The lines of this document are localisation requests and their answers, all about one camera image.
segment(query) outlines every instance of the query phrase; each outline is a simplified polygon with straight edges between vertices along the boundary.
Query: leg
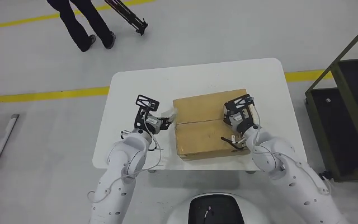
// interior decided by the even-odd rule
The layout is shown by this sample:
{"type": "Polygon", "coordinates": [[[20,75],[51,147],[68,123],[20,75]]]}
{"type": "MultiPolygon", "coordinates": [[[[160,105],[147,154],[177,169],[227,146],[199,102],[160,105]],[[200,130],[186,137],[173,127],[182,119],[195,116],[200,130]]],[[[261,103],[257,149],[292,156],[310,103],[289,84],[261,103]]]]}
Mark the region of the leg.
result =
{"type": "Polygon", "coordinates": [[[73,2],[86,17],[97,36],[102,40],[103,45],[106,48],[109,47],[113,42],[112,32],[93,6],[91,0],[71,0],[71,2],[73,2]]]}
{"type": "Polygon", "coordinates": [[[55,10],[60,12],[60,18],[64,22],[70,36],[81,51],[85,52],[91,46],[83,26],[76,20],[68,0],[47,0],[55,10]]]}

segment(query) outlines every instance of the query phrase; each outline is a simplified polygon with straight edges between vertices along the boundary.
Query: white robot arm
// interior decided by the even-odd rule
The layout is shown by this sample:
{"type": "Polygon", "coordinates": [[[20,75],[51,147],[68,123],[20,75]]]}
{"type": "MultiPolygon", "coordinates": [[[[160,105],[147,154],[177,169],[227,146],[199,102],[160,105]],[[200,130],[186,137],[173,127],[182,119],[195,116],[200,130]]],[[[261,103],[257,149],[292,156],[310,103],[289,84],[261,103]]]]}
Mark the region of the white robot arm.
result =
{"type": "Polygon", "coordinates": [[[107,171],[100,178],[92,201],[91,224],[121,224],[129,207],[135,187],[135,178],[142,170],[152,140],[160,148],[154,134],[167,130],[175,118],[157,118],[150,111],[157,111],[159,102],[139,95],[136,101],[139,110],[132,132],[122,132],[122,141],[112,145],[108,156],[107,171]]]}
{"type": "Polygon", "coordinates": [[[330,190],[308,163],[297,156],[294,147],[253,123],[251,104],[257,112],[250,95],[227,102],[224,122],[242,135],[257,167],[269,175],[278,192],[307,223],[348,224],[330,190]]]}

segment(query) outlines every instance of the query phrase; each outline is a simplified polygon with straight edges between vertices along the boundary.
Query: white table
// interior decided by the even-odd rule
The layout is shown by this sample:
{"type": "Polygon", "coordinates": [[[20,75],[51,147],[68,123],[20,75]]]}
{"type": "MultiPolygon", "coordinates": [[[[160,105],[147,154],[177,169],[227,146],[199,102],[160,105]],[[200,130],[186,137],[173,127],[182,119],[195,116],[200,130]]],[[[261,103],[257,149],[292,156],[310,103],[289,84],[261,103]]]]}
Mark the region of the white table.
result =
{"type": "MultiPolygon", "coordinates": [[[[111,81],[103,112],[93,165],[107,168],[105,157],[110,146],[120,140],[123,129],[134,128],[139,94],[160,102],[153,115],[160,116],[173,106],[173,100],[245,88],[255,98],[261,125],[273,135],[288,139],[297,154],[307,160],[292,106],[284,71],[274,58],[243,60],[119,72],[111,81]]],[[[229,156],[184,162],[176,153],[174,125],[157,135],[162,160],[156,170],[259,170],[251,155],[229,156]]],[[[157,163],[159,151],[148,152],[145,168],[157,163]]]]}

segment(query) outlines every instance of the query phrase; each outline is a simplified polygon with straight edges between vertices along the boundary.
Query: yellow floor line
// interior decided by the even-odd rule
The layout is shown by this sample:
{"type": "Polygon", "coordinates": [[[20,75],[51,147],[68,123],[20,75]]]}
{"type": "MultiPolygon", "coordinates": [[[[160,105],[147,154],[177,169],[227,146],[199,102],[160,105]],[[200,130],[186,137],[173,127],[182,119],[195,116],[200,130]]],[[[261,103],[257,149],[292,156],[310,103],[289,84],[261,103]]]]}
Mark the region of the yellow floor line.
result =
{"type": "MultiPolygon", "coordinates": [[[[318,78],[323,70],[313,70],[304,72],[288,72],[285,73],[287,82],[313,81],[318,78]]],[[[333,78],[329,73],[325,78],[333,78]]],[[[39,92],[34,94],[18,94],[0,96],[0,102],[28,102],[38,100],[56,100],[90,96],[106,96],[109,92],[109,86],[98,88],[84,88],[81,90],[64,90],[54,92],[39,92]]]]}
{"type": "MultiPolygon", "coordinates": [[[[144,3],[154,2],[154,1],[155,0],[129,0],[129,1],[125,1],[124,3],[126,6],[134,6],[136,4],[144,4],[144,3]]],[[[106,4],[103,6],[97,6],[96,9],[98,11],[102,11],[102,10],[109,10],[112,8],[106,4]]],[[[74,10],[74,14],[79,15],[79,14],[81,14],[81,12],[79,10],[74,10]]],[[[50,20],[52,18],[59,18],[59,17],[60,17],[60,14],[58,14],[58,13],[51,14],[51,15],[43,15],[43,16],[38,16],[38,17],[33,17],[33,18],[26,18],[23,20],[16,20],[16,21],[12,21],[12,22],[3,22],[3,23],[0,23],[0,27],[15,26],[15,25],[19,25],[19,24],[27,24],[29,22],[50,20]]]]}
{"type": "MultiPolygon", "coordinates": [[[[312,70],[312,71],[303,71],[303,72],[286,72],[286,82],[300,82],[300,81],[312,81],[316,80],[324,70],[312,70]]],[[[332,73],[328,72],[328,74],[324,77],[324,79],[333,78],[332,73]]]]}
{"type": "Polygon", "coordinates": [[[108,95],[109,86],[99,88],[84,88],[81,90],[65,90],[54,92],[39,92],[34,94],[18,94],[0,96],[0,102],[28,102],[38,100],[57,100],[67,98],[89,97],[89,96],[106,96],[108,95]]]}

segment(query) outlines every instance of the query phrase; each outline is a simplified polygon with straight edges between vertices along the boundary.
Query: wooden box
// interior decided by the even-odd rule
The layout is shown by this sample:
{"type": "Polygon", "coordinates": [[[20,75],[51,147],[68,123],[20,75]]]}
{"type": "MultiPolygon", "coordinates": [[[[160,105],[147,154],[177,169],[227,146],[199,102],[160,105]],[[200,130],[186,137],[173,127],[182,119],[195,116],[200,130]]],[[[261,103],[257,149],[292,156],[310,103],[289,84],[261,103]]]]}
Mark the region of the wooden box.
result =
{"type": "Polygon", "coordinates": [[[245,94],[246,90],[233,90],[174,100],[178,155],[183,160],[198,160],[249,154],[248,149],[237,151],[221,140],[238,135],[223,122],[224,104],[245,94]]]}

